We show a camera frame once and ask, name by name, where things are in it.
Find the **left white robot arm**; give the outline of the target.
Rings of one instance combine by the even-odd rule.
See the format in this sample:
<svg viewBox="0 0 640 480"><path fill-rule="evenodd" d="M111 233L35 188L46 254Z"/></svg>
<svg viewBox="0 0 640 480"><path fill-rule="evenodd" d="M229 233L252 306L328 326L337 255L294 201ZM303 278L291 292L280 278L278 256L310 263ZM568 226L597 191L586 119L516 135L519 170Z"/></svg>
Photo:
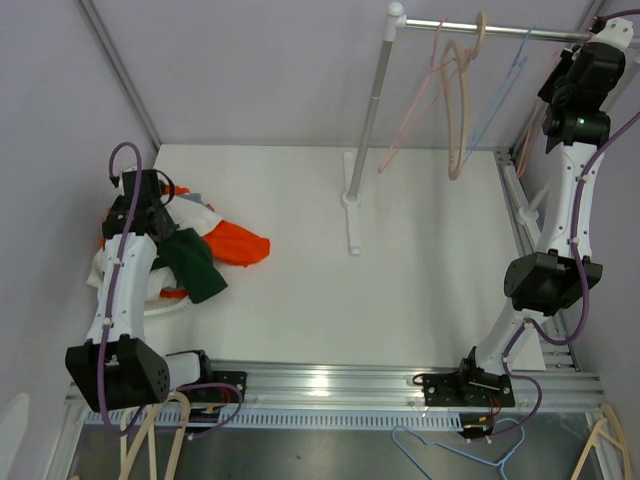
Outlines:
<svg viewBox="0 0 640 480"><path fill-rule="evenodd" d="M164 402L180 388L209 398L215 376L201 350L162 355L145 340L147 288L159 242L177 230L155 169L128 171L102 224L102 284L85 341L67 349L65 366L92 411L108 413Z"/></svg>

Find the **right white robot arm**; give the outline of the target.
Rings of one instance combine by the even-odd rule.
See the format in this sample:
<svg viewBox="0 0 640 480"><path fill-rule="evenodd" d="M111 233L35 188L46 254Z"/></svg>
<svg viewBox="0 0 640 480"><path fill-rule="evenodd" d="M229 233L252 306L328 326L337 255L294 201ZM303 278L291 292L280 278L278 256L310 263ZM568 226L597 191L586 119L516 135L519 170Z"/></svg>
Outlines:
<svg viewBox="0 0 640 480"><path fill-rule="evenodd" d="M515 404L509 364L530 336L564 346L582 333L589 291L601 279L592 259L590 216L599 165L614 140L602 110L626 67L625 49L592 39L566 49L541 87L545 152L555 163L543 227L532 253L511 262L507 298L489 335L460 364L450 397L460 406Z"/></svg>

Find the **orange t shirt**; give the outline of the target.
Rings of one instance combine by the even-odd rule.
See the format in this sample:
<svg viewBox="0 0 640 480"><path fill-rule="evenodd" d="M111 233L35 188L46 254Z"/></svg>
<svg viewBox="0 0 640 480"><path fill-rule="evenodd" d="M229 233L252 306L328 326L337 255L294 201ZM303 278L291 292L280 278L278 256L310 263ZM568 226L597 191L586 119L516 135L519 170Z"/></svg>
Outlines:
<svg viewBox="0 0 640 480"><path fill-rule="evenodd" d="M176 187L176 196L168 205L169 214L182 230L193 229L209 247L215 260L249 267L269 256L271 242L268 238L225 220L216 210L211 211L181 198L188 193L195 192L187 187Z"/></svg>
<svg viewBox="0 0 640 480"><path fill-rule="evenodd" d="M166 288L160 291L159 297L180 301L184 298L188 298L189 294L184 288Z"/></svg>

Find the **green and pink shirt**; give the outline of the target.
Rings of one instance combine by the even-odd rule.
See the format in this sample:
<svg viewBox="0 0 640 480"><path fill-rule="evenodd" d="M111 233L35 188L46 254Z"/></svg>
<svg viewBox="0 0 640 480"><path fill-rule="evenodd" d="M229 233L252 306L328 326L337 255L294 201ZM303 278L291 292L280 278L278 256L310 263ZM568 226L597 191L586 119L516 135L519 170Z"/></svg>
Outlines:
<svg viewBox="0 0 640 480"><path fill-rule="evenodd" d="M177 231L161 242L147 278L146 301L166 288L184 288L194 303L204 302L227 288L214 266L209 247L193 230Z"/></svg>

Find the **pink wire hanger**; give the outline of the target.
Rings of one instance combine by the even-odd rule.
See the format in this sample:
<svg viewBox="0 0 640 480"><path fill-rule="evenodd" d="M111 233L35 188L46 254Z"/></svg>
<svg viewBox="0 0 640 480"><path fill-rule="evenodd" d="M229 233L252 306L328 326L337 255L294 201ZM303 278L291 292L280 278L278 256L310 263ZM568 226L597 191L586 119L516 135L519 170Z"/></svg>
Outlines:
<svg viewBox="0 0 640 480"><path fill-rule="evenodd" d="M432 51L429 57L428 70L424 76L424 79L419 87L418 92L416 93L413 103L411 104L407 114L403 122L401 123L398 132L391 143L391 146L388 148L386 156L380 162L378 166L378 173L384 173L387 168L392 164L395 158L399 155L399 153L403 150L407 142L413 137L413 135L418 130L418 127L422 124L422 122L427 118L433 107L436 103L443 99L442 93L442 85L441 85L441 69L440 60L436 61L436 54L438 53L439 39L441 32L444 28L444 23L447 21L446 18L442 19L438 26L435 29L434 40L432 44ZM431 86L436 76L440 78L440 87L439 90L435 93L434 97L430 100L430 103L425 106L424 110L417 114L418 108L423 103L423 98L427 93L428 88Z"/></svg>

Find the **blue grey t shirt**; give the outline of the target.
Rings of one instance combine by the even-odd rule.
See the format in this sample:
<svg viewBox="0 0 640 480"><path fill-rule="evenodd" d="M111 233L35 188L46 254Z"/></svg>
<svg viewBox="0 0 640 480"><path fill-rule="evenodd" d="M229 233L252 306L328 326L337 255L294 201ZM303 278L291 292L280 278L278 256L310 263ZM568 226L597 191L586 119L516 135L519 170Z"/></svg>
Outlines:
<svg viewBox="0 0 640 480"><path fill-rule="evenodd" d="M206 201L204 201L202 199L202 196L200 193L188 193L188 194L184 194L181 196L182 199L187 200L187 201L191 201L200 205L203 205L204 207L208 208L211 211L215 211L214 207L212 205L210 205L209 203L207 203Z"/></svg>

